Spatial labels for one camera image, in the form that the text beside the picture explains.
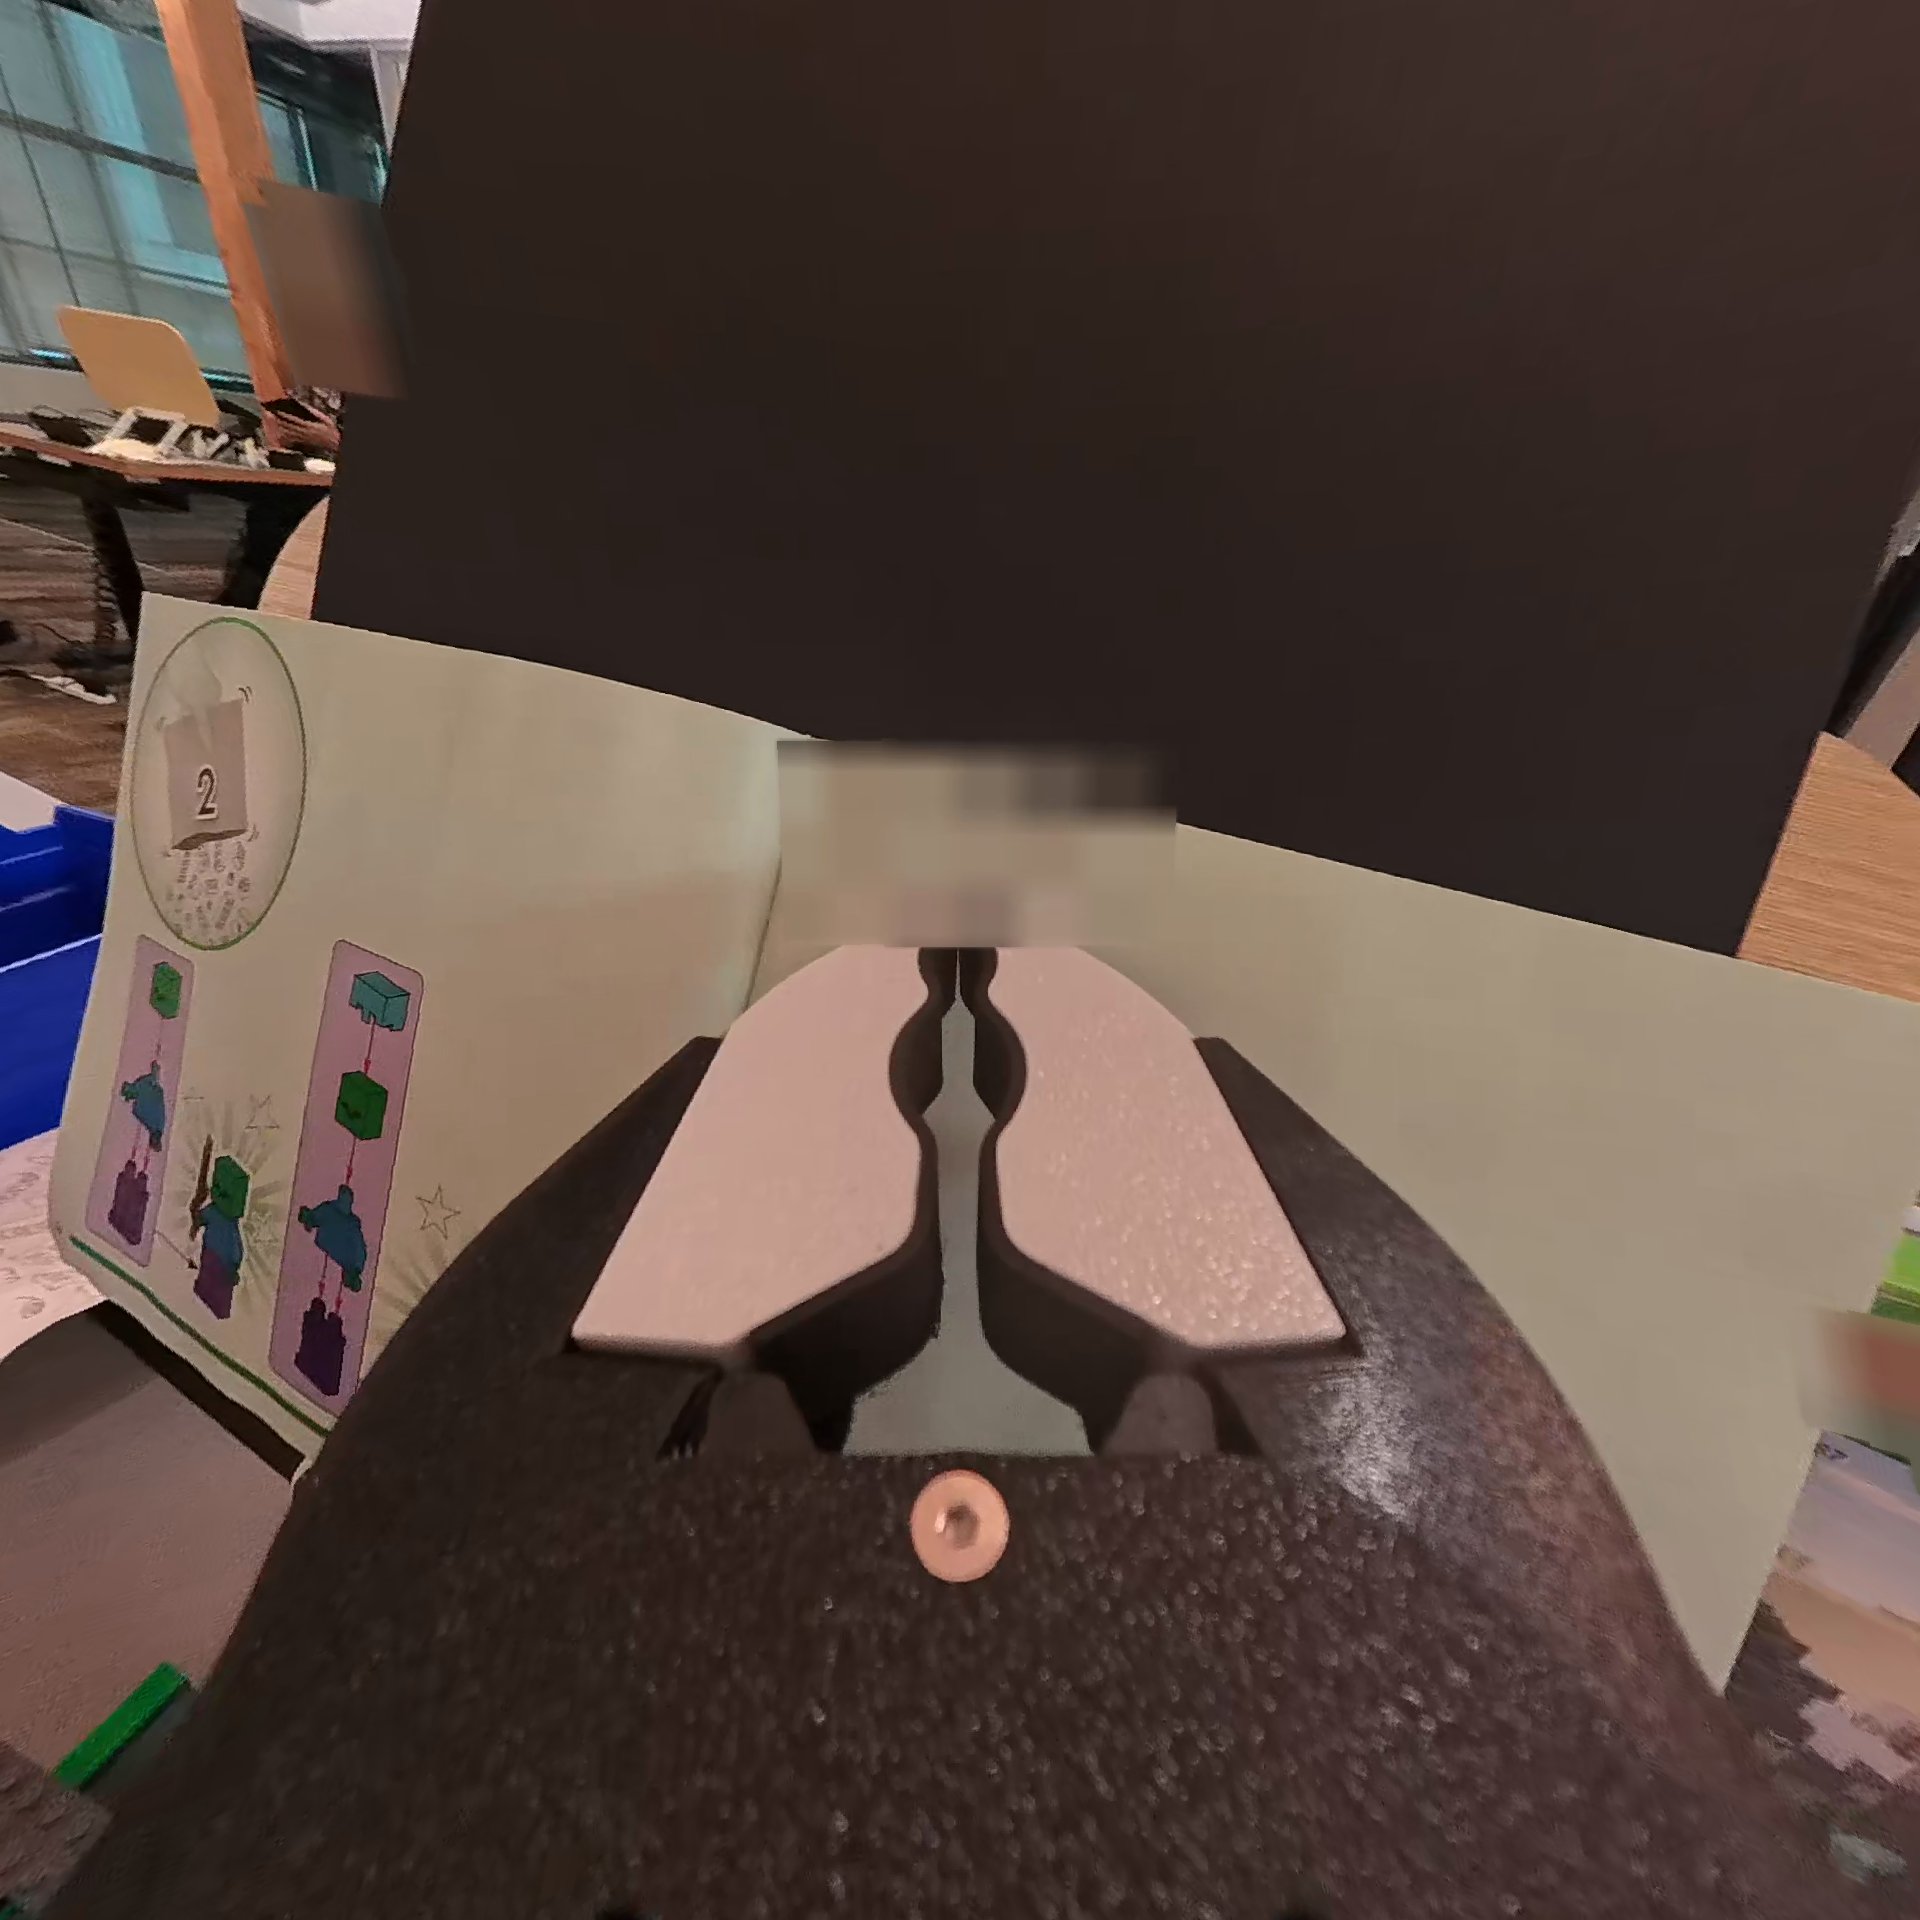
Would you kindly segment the tan plywood chair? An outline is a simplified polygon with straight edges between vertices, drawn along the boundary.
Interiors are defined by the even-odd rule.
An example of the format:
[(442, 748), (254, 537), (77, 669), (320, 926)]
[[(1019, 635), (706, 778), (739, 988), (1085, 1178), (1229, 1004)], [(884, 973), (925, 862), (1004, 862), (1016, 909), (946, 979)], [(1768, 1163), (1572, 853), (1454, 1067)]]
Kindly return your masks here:
[(62, 303), (54, 319), (90, 388), (117, 413), (178, 417), (205, 429), (221, 425), (192, 346), (170, 323), (73, 303)]

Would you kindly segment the wooden pillar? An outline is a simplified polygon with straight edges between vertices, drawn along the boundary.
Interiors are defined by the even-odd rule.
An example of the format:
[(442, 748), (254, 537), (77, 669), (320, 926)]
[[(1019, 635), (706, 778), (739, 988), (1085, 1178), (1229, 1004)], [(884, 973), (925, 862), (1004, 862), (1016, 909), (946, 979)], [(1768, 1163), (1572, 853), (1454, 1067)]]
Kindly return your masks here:
[(294, 375), (254, 233), (274, 169), (243, 17), (235, 2), (157, 2), (156, 11), (254, 396), (291, 397)]

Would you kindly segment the wooden office table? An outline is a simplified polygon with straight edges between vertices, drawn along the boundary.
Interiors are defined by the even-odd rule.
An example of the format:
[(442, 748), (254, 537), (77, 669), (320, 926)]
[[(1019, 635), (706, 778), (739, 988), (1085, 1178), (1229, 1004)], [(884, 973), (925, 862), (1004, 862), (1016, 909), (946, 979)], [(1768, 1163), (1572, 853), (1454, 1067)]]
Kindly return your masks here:
[(180, 459), (125, 459), (96, 449), (72, 449), (45, 438), (28, 423), (2, 423), (2, 474), (22, 487), (72, 493), (130, 495), (136, 492), (210, 493), (252, 505), (260, 499), (293, 499), (299, 505), (331, 489), (331, 474), (248, 468), (243, 465), (194, 465)]

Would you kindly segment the green instruction booklet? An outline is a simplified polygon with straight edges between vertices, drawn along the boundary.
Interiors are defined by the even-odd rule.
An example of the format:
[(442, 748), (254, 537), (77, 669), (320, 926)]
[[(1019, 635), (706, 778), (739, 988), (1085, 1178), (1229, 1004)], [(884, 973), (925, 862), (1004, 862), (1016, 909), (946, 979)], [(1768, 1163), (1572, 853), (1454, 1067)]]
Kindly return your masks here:
[[(454, 1253), (825, 946), (781, 732), (149, 613), (53, 1222), (310, 1458)], [(1731, 1675), (1812, 1454), (1798, 1350), (1915, 1189), (1915, 1004), (1224, 833), (1078, 940), (1296, 1098), (1515, 1314)]]

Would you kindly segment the toy set cardboard box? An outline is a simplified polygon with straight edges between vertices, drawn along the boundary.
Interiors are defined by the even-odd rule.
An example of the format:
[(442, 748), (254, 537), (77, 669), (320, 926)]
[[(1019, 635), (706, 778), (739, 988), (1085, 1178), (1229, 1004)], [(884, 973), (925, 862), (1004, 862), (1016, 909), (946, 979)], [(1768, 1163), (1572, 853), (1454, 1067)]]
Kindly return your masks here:
[(1917, 1915), (1917, 1213), (1865, 1311), (1810, 1326), (1803, 1485), (1726, 1698), (1850, 1915)]

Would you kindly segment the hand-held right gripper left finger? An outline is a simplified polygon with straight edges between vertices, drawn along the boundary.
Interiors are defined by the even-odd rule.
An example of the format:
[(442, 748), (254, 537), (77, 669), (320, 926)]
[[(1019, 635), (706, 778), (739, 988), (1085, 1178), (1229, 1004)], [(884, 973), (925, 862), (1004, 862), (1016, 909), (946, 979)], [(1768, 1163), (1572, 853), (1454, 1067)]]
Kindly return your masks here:
[(589, 1354), (785, 1383), (834, 1431), (942, 1322), (945, 962), (834, 948), (717, 1042), (571, 1326)]

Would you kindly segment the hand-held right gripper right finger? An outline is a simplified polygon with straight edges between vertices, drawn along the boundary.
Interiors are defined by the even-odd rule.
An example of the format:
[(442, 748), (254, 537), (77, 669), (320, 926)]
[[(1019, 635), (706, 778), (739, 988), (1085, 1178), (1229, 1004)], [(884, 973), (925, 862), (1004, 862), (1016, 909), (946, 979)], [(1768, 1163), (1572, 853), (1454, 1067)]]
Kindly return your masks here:
[(1186, 1025), (1078, 948), (966, 950), (976, 1308), (1093, 1450), (1248, 1450), (1227, 1374), (1346, 1322)]

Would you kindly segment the black flat panel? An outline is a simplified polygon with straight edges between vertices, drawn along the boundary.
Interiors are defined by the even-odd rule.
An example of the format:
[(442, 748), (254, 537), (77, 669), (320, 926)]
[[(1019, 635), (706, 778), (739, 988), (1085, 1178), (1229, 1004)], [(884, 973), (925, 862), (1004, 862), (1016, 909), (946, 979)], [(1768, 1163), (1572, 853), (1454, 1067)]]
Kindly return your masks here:
[(1915, 5), (422, 5), (315, 615), (1736, 953), (1915, 487)]

